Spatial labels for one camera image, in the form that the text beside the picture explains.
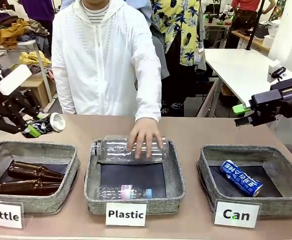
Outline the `person's left hand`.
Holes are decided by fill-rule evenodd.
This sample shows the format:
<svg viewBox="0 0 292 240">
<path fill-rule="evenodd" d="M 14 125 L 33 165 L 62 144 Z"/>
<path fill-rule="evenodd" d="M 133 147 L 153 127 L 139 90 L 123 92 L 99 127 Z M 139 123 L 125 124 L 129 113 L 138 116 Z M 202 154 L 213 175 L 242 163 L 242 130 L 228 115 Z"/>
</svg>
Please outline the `person's left hand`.
<svg viewBox="0 0 292 240">
<path fill-rule="evenodd" d="M 146 156 L 149 158 L 152 153 L 153 138 L 158 141 L 160 149 L 163 148 L 162 136 L 158 129 L 158 122 L 155 119 L 143 117 L 135 122 L 127 140 L 127 150 L 132 151 L 135 146 L 134 156 L 139 159 L 142 153 L 143 143 L 146 145 Z"/>
</svg>

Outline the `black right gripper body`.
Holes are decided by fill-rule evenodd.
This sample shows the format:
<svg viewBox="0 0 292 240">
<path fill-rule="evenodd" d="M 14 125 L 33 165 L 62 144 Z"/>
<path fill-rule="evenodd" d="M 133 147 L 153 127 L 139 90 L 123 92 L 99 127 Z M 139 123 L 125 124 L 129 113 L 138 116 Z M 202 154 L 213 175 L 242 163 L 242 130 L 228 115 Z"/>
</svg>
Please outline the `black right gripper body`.
<svg viewBox="0 0 292 240">
<path fill-rule="evenodd" d="M 269 91 L 252 95 L 250 109 L 253 126 L 274 122 L 278 115 L 292 118 L 292 78 L 271 85 Z"/>
</svg>

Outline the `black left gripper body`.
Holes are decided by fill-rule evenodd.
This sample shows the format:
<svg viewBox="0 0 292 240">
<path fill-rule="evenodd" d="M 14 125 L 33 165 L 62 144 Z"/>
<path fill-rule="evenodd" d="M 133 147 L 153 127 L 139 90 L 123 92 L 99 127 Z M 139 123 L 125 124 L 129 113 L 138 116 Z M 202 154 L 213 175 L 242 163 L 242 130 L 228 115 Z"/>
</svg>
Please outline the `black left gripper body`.
<svg viewBox="0 0 292 240">
<path fill-rule="evenodd" d="M 10 95 L 3 95 L 0 92 L 0 116 L 10 117 L 13 114 L 17 114 L 18 117 L 23 117 L 23 114 L 20 112 L 22 107 L 16 102 L 17 97 L 21 97 L 23 100 L 23 92 L 14 90 Z"/>
</svg>

